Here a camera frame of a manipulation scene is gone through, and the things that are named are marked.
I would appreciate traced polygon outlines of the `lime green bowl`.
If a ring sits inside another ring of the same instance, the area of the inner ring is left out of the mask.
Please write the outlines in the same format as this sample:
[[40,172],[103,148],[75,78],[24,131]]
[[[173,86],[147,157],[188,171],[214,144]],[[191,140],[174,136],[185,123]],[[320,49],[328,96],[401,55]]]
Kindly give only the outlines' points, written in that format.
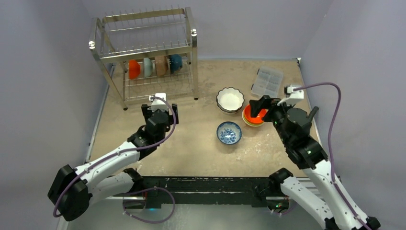
[[242,119],[247,125],[251,127],[259,127],[264,124],[264,121],[261,119],[261,117],[251,117],[248,115],[248,112],[246,112],[246,110],[242,112]]

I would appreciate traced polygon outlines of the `white fluted bowl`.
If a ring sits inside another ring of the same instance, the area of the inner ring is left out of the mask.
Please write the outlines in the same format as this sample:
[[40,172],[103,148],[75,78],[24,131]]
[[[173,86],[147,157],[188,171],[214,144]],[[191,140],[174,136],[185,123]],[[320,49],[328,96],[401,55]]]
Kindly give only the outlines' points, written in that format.
[[222,108],[221,106],[219,107],[219,109],[222,111],[222,113],[224,114],[236,114],[237,112],[239,112],[241,110],[241,107],[236,109],[236,110],[227,110]]
[[223,88],[216,96],[217,106],[227,110],[242,108],[244,102],[244,94],[239,89],[233,87]]

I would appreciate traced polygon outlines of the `white blue floral bowl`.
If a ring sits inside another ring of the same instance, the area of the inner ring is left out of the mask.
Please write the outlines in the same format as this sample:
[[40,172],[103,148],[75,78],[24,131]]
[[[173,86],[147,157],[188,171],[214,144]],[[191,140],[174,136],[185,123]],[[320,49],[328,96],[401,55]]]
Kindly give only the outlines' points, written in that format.
[[217,127],[216,135],[223,144],[233,145],[242,139],[242,130],[237,123],[225,121]]

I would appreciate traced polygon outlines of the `teal blue bowl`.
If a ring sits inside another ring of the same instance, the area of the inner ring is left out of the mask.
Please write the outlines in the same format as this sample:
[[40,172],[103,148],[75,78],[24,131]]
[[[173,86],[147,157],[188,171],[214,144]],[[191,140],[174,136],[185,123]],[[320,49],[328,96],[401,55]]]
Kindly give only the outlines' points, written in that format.
[[182,57],[179,54],[169,55],[170,73],[174,74],[183,67]]

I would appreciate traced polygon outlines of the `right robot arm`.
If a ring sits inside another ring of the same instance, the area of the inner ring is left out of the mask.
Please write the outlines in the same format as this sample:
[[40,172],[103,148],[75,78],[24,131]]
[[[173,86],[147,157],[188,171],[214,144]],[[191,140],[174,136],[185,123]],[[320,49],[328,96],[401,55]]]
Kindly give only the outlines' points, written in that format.
[[267,95],[259,100],[250,100],[249,105],[251,116],[266,111],[262,120],[273,124],[289,159],[307,175],[320,196],[301,185],[286,168],[269,176],[269,189],[273,194],[283,193],[292,198],[324,230],[377,230],[381,227],[376,217],[368,216],[350,197],[332,171],[333,166],[325,150],[310,136],[317,106],[308,113]]

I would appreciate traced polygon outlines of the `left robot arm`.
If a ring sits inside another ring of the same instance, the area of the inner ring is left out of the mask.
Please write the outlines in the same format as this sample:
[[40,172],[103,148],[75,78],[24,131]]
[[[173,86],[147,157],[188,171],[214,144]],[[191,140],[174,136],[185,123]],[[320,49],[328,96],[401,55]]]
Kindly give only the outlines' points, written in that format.
[[125,169],[116,176],[112,173],[146,158],[167,141],[179,124],[179,112],[177,104],[155,96],[151,105],[141,108],[145,124],[120,146],[102,158],[75,168],[67,164],[57,171],[47,194],[54,205],[53,217],[72,221],[102,199],[146,191],[136,170]]

